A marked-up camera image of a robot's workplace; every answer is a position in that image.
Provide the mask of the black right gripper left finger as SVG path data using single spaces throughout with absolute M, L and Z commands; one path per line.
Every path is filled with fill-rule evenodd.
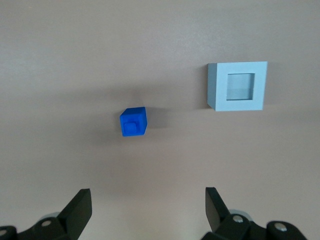
M 29 229 L 0 227 L 2 240 L 77 240 L 92 216 L 91 190 L 81 189 L 56 217 L 39 220 Z

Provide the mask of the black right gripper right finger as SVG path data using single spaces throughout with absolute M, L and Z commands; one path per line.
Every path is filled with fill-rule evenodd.
M 205 189 L 205 213 L 211 231 L 203 240 L 305 240 L 294 225 L 270 221 L 266 227 L 257 225 L 242 214 L 230 213 L 215 187 Z

